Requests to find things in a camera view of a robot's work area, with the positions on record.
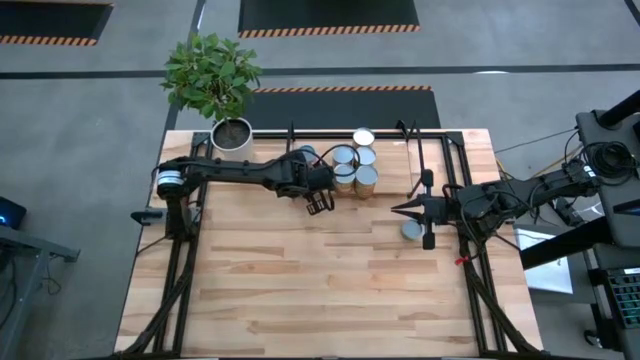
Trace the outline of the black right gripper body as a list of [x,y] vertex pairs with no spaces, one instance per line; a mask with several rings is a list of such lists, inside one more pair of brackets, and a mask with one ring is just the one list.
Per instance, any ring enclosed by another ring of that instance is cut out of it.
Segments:
[[449,224],[461,220],[461,203],[455,197],[436,197],[436,215],[432,218],[435,224]]

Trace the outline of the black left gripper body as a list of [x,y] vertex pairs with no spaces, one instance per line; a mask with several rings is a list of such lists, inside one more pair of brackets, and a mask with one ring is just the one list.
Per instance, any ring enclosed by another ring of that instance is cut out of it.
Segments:
[[311,179],[311,168],[304,155],[281,156],[274,160],[274,166],[280,171],[274,185],[274,191],[278,198],[295,198],[318,190]]

